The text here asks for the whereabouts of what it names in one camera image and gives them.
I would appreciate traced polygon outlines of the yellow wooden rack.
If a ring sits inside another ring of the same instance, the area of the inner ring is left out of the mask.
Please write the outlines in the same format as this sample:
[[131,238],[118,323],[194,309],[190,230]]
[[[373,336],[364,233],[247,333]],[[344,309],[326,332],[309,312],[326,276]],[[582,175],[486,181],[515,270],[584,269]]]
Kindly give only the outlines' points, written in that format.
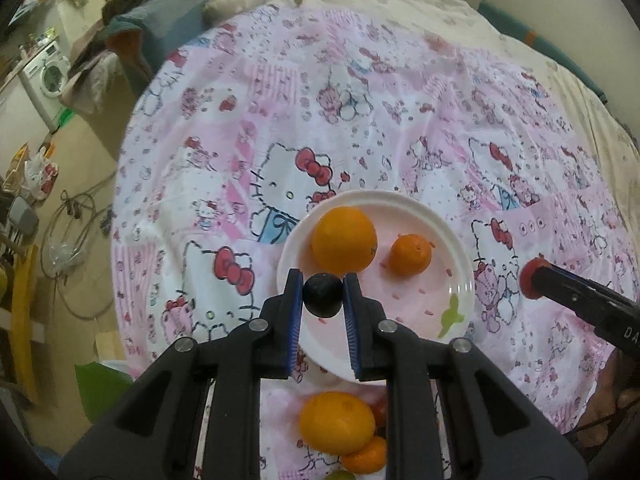
[[15,385],[31,404],[39,401],[36,385],[32,343],[44,344],[44,327],[30,317],[35,299],[39,248],[35,244],[23,247],[14,264],[11,310],[1,309],[1,328],[9,335]]

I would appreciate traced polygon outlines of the large orange in plate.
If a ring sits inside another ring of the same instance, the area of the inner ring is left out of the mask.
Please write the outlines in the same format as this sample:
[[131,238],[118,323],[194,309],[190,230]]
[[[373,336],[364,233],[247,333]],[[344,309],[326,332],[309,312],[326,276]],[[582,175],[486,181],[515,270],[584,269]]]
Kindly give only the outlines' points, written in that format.
[[364,212],[341,206],[332,208],[317,222],[310,249],[322,271],[343,276],[370,266],[378,250],[378,236]]

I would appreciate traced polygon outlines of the plastic bag on floor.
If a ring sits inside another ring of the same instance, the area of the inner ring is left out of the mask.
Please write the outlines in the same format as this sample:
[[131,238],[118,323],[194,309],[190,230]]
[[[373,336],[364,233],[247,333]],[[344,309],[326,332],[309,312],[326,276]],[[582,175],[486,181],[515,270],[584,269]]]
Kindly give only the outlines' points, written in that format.
[[2,191],[35,202],[46,200],[58,178],[58,165],[51,158],[54,150],[55,146],[46,142],[32,155],[28,144],[24,143],[10,161]]

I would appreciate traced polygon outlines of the teal blanket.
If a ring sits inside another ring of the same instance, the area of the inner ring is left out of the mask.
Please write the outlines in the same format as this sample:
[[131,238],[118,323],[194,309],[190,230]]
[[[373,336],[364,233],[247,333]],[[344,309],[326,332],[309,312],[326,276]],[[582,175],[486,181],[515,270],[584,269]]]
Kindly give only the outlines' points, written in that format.
[[115,16],[102,30],[135,96],[145,90],[172,52],[205,30],[207,0],[150,0]]

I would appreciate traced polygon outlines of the red tomato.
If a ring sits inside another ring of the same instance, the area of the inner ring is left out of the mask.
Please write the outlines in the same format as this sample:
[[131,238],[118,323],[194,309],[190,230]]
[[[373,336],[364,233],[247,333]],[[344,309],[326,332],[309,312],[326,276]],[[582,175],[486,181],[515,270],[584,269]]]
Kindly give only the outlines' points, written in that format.
[[522,267],[520,277],[518,278],[518,284],[520,284],[521,293],[525,298],[530,300],[537,300],[541,297],[541,293],[538,292],[534,285],[533,276],[534,273],[544,266],[550,266],[550,263],[545,258],[536,257],[529,260],[525,266]]
[[370,405],[374,416],[375,425],[378,428],[384,428],[387,424],[387,398],[383,396]]

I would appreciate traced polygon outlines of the green box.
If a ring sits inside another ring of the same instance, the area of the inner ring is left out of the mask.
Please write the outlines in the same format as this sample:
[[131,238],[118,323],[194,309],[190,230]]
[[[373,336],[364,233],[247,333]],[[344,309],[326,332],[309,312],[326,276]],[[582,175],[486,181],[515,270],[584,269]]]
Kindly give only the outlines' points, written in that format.
[[128,374],[97,362],[76,365],[75,375],[82,408],[92,424],[110,410],[134,382]]

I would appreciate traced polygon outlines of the white washing machine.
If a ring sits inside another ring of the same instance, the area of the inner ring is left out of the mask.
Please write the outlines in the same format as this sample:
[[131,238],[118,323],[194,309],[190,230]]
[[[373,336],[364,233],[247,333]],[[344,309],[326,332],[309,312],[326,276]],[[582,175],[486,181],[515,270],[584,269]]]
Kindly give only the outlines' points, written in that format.
[[50,132],[60,128],[65,106],[61,102],[68,83],[70,62],[61,50],[58,38],[44,44],[24,65],[18,75],[32,105]]

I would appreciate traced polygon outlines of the dark purple grape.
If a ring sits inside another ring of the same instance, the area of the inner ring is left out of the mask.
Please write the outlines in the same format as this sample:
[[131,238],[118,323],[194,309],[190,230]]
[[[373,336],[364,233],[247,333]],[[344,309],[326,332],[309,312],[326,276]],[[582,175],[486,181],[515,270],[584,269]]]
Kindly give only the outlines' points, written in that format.
[[314,274],[303,286],[303,303],[316,318],[333,318],[340,312],[343,298],[343,282],[333,274]]

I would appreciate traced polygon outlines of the small mandarin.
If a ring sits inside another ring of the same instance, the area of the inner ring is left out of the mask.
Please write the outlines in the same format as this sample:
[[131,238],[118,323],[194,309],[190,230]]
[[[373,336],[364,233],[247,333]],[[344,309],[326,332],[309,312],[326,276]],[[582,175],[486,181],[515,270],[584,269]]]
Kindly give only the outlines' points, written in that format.
[[359,451],[340,458],[343,467],[352,474],[375,474],[387,463],[387,442],[380,436],[374,436]]
[[421,274],[432,262],[433,248],[433,244],[421,235],[401,235],[390,248],[388,268],[401,278]]

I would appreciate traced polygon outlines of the pink white ceramic plate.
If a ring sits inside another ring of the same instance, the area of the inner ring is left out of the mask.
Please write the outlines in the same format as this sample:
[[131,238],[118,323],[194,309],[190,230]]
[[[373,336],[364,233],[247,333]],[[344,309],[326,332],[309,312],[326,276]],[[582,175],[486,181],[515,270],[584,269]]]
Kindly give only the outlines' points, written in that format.
[[[463,336],[475,304],[471,260],[449,222],[397,192],[349,191],[307,214],[283,245],[277,289],[284,289],[289,270],[301,270],[305,278],[320,271],[311,257],[311,233],[324,214],[341,206],[364,212],[378,236],[372,263],[358,274],[363,295],[378,300],[388,318],[423,339],[446,344]],[[387,267],[393,242],[405,234],[421,235],[434,246],[430,266],[412,278],[398,278]]]

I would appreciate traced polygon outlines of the small mandarin in plate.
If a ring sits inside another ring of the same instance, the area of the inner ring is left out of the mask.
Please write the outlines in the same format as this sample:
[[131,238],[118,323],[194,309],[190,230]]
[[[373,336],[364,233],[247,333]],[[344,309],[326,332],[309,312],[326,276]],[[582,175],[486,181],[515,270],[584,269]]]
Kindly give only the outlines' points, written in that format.
[[401,235],[390,248],[388,268],[401,278],[421,274],[432,262],[433,248],[433,244],[421,235]]

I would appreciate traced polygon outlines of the large orange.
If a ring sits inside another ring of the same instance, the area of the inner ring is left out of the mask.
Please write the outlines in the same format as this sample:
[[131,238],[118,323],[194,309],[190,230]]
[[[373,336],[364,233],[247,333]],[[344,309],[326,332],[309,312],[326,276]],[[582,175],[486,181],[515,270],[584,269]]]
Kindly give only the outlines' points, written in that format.
[[370,406],[351,393],[327,391],[309,398],[298,415],[303,442],[330,455],[361,450],[376,431]]
[[332,208],[317,222],[310,249],[322,271],[343,276],[370,266],[378,250],[378,236],[364,212],[341,206]]

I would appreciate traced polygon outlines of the pink Hello Kitty bedsheet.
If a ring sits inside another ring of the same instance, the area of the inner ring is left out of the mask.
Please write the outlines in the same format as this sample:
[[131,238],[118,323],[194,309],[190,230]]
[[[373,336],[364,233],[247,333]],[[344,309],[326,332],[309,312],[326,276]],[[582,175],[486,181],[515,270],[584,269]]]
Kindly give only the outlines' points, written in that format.
[[475,15],[263,4],[175,48],[128,122],[112,261],[129,371],[256,318],[350,207],[378,236],[362,290],[423,337],[470,338],[570,431],[613,349],[518,277],[541,256],[637,298],[638,177],[597,96]]

